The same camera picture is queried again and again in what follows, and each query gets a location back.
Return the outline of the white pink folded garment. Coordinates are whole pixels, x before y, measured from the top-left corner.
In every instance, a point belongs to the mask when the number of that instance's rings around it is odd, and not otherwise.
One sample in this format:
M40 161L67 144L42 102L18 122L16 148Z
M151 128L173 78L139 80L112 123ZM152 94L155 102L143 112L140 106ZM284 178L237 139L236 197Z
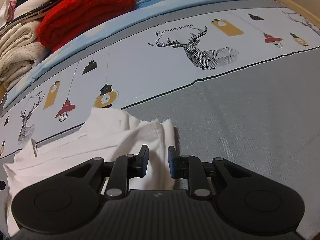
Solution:
M0 10L0 27L14 18L14 10L17 0L5 0Z

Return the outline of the dark patterned folded cloth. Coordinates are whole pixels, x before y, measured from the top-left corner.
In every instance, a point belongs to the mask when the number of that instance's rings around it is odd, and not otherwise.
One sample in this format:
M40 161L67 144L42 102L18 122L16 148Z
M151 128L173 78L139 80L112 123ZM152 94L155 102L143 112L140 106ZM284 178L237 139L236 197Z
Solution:
M23 21L29 21L29 20L34 20L38 18L42 18L47 11L52 8L54 5L57 3L61 2L63 0L51 0L50 2L45 3L44 5L16 18L12 19L9 22L6 23L5 26L1 28L1 35L3 35L6 31L11 29L13 26L15 26L18 23L22 23Z

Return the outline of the red folded blanket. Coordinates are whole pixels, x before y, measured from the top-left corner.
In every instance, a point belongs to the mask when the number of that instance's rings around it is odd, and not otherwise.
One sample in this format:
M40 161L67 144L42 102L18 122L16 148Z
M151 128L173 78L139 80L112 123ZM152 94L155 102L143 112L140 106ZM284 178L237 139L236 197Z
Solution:
M136 0L63 0L37 28L39 42L52 52L89 29L134 9Z

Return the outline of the light blue cloud sheet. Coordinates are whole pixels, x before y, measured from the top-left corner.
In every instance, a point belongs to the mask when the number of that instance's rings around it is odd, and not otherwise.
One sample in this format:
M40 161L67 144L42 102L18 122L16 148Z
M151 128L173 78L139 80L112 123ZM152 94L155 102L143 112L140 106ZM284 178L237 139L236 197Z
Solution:
M137 2L137 5L133 11L122 14L116 18L97 25L49 55L44 61L42 61L26 76L24 76L9 92L7 92L4 107L8 107L39 77L51 70L53 67L65 61L67 58L77 54L78 52L88 48L89 46L112 36L113 34L116 34L140 22L169 12L175 12L178 10L210 3L230 1L241 0L140 0Z

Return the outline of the white long sleeve garment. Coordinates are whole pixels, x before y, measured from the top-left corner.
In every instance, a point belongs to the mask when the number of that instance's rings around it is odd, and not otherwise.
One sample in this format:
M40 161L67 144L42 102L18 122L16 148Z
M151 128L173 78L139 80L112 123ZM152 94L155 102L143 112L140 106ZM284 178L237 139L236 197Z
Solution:
M37 147L29 140L11 164L3 164L7 174L7 226L9 236L18 233L11 204L22 189L79 165L94 157L114 161L117 157L137 154L142 145L149 148L149 162L144 178L133 178L131 189L170 190L169 146L175 145L171 120L142 121L126 111L93 108L85 124L75 133Z

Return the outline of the grey deer print bedsheet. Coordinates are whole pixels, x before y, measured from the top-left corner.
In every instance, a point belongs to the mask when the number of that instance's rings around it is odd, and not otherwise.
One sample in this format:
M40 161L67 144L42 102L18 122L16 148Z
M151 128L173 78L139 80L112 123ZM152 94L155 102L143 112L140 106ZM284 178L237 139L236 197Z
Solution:
M319 211L319 30L274 0L169 12L95 43L1 112L1 180L29 140L77 132L93 108L171 120L180 154L223 157Z

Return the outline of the cream folded blanket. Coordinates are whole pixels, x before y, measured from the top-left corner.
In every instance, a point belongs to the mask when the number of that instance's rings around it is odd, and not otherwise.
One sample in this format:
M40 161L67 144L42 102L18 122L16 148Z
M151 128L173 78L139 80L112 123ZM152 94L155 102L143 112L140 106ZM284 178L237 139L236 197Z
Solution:
M37 35L40 21L19 23L1 37L1 84L11 90L50 50Z

